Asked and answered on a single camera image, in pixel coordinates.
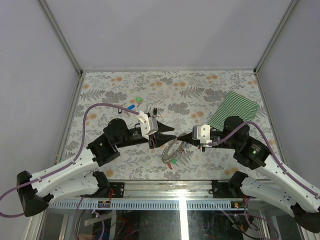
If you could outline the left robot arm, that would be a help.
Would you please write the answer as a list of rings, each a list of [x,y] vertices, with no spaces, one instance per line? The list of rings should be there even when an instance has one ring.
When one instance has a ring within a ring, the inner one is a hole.
[[[176,139],[167,132],[174,128],[166,126],[154,117],[149,117],[129,129],[121,118],[111,120],[102,135],[59,164],[43,171],[20,172],[16,177],[17,190],[25,217],[35,216],[46,210],[50,204],[76,196],[89,198],[106,197],[110,183],[99,171],[121,154],[119,148],[148,144],[150,149],[159,148]]]

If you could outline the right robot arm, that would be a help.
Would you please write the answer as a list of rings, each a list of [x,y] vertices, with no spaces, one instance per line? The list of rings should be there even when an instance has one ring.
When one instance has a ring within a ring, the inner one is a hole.
[[[289,214],[304,229],[320,231],[320,189],[281,162],[268,141],[250,136],[251,121],[230,116],[219,131],[208,124],[195,125],[192,132],[178,140],[199,147],[234,150],[233,158],[242,166],[267,177],[276,188],[258,183],[246,173],[237,171],[228,181],[228,192],[233,197],[242,194],[263,200]]]

